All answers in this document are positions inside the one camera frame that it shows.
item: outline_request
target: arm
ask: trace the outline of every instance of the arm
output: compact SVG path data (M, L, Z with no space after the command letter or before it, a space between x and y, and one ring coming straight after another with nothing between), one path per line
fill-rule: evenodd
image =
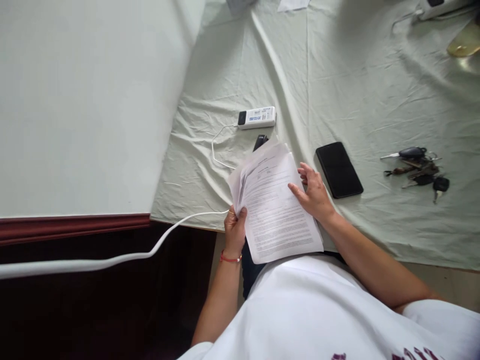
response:
M238 259L245 243L245 219L247 209L243 208L239 218L233 205L225 218L225 250L227 259ZM221 261L205 304L200 313L191 346L202 342L215 342L224 332L238 308L240 262Z
M307 191L288 187L303 208L330 234L338 252L368 291L389 308L402 313L409 303L441 298L398 261L366 238L338 214L322 177L305 163L298 169Z

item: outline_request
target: dark pants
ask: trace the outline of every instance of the dark pants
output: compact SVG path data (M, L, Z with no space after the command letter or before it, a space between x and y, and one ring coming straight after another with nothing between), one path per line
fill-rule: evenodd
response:
M343 264L345 263L344 258L338 252L324 251L319 252L319 254L328 255L336 258ZM265 267L266 264L254 264L252 260L252 255L250 254L249 242L245 238L245 245L241 250L241 267L242 267L242 276L243 276L243 298L247 300L250 294L252 286L255 284L260 272Z

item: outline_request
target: red string bracelet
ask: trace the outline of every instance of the red string bracelet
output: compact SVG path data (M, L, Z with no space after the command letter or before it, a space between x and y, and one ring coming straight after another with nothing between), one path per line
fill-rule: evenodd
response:
M240 260L242 260L242 254L240 254L240 257L238 259L228 259L226 257L224 257L224 251L225 249L223 249L221 251L221 254L220 254L220 262L222 262L223 260L225 260L226 262L229 262L229 263L239 263Z

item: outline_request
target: smartphone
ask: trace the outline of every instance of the smartphone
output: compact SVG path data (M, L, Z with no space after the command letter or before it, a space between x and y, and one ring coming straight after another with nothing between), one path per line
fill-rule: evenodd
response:
M330 185L331 195L335 199L364 192L360 179L341 142L319 147L315 153L320 160L326 181Z

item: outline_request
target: wall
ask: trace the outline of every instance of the wall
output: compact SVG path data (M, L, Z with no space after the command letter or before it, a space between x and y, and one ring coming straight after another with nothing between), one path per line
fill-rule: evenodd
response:
M150 212L204 5L0 2L0 218Z

